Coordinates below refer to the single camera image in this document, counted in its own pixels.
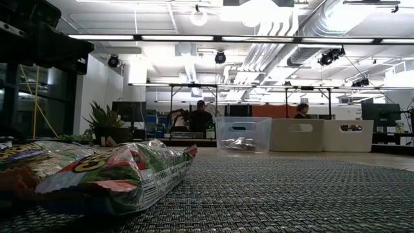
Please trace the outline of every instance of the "white storage bin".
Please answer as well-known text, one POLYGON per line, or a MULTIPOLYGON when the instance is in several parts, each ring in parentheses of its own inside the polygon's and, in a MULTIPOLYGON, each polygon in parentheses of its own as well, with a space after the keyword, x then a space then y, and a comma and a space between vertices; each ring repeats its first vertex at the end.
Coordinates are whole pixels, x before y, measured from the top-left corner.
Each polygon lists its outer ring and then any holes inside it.
POLYGON ((271 151, 321 152, 323 120, 273 119, 271 151))
POLYGON ((329 152, 370 152, 373 128, 373 120, 326 120, 323 127, 323 150, 329 152), (361 130, 344 131, 341 126, 354 126, 353 128, 361 130))

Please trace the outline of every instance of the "light fixture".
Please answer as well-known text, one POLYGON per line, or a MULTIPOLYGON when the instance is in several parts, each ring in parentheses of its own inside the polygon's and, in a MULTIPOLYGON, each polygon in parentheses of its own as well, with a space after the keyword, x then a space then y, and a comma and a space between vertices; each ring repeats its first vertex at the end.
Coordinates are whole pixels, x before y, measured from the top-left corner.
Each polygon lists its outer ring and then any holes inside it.
POLYGON ((155 103, 160 103, 160 104, 170 104, 170 103, 185 103, 185 101, 169 101, 169 100, 155 100, 155 103))
POLYGON ((391 43, 391 44, 414 44, 414 39, 383 39, 381 43, 391 43))
POLYGON ((321 65, 330 65, 332 62, 339 59, 339 57, 345 55, 343 47, 341 49, 331 49, 322 53, 322 57, 318 60, 321 65))
POLYGON ((213 36, 157 36, 145 35, 144 41, 213 41, 213 36))
POLYGON ((132 83, 131 85, 141 87, 169 87, 169 84, 164 83, 132 83))
POLYGON ((226 62, 226 55, 224 55, 224 51, 218 51, 215 55, 214 61, 216 64, 223 64, 226 62))
POLYGON ((205 9, 200 9, 198 5, 195 5, 196 9, 194 9, 191 14, 190 14, 190 21, 191 23, 193 23, 195 26, 203 26, 207 23, 208 20, 208 16, 207 16, 207 12, 205 11, 205 9), (201 13, 202 16, 200 19, 197 19, 195 17, 195 15, 197 13, 201 13))
POLYGON ((303 38, 301 42, 303 43, 372 43, 374 39, 365 39, 365 38, 303 38))
POLYGON ((240 87, 240 88, 249 88, 249 87, 255 87, 254 85, 225 85, 225 84, 220 84, 218 85, 218 87, 240 87))
POLYGON ((309 44, 299 44, 299 48, 321 48, 321 49, 340 49, 342 45, 324 45, 324 44, 317 44, 317 45, 309 45, 309 44))
POLYGON ((202 6, 209 6, 209 1, 192 1, 192 0, 175 0, 175 1, 159 1, 159 0, 77 0, 79 3, 123 3, 123 4, 149 4, 149 5, 165 5, 167 3, 173 5, 186 5, 192 6, 194 3, 202 6))
POLYGON ((83 40, 98 40, 98 41, 111 41, 111 40, 134 40, 132 35, 82 35, 74 34, 69 35, 70 38, 83 39, 83 40))
POLYGON ((290 43, 293 38, 271 36, 223 36, 223 41, 290 43))
POLYGON ((111 57, 108 59, 108 66, 112 68, 118 68, 122 65, 122 62, 119 60, 119 55, 112 54, 111 57))

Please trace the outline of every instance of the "glass wall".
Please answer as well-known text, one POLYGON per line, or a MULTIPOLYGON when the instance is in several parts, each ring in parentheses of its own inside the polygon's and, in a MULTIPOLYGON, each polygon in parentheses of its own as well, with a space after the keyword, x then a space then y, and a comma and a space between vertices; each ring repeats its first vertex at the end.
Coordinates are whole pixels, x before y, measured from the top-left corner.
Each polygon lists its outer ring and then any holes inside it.
POLYGON ((71 135, 77 74, 56 68, 38 68, 35 65, 23 65, 22 68, 23 71, 20 65, 14 64, 12 68, 9 65, 6 69, 4 97, 0 99, 4 100, 0 107, 4 109, 5 117, 1 120, 9 122, 28 138, 33 136, 35 121, 37 139, 55 137, 53 130, 58 135, 71 135), (46 119, 38 108, 35 110, 36 93, 39 107, 46 119))

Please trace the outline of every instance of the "computer monitor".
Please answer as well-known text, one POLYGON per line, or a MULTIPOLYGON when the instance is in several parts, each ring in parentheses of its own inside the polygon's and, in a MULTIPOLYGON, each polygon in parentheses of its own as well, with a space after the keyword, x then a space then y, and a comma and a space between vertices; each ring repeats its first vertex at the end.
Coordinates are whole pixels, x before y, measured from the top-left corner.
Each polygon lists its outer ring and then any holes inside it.
POLYGON ((116 111, 124 122, 145 122, 147 116, 146 102, 112 102, 112 111, 116 111))
POLYGON ((401 120, 399 104, 361 104, 361 108, 363 120, 374 120, 374 131, 377 127, 396 126, 395 121, 401 120))

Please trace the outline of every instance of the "white wall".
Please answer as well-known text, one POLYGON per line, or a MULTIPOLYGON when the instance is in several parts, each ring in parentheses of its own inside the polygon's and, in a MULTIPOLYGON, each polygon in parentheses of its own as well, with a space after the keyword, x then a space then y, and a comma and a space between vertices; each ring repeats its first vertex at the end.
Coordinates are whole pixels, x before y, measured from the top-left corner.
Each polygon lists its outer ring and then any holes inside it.
POLYGON ((89 118, 92 111, 90 103, 96 101, 101 107, 112 107, 112 102, 122 94, 123 78, 101 61, 89 55, 88 71, 78 76, 76 83, 76 102, 73 134, 82 134, 89 124, 82 117, 89 118))

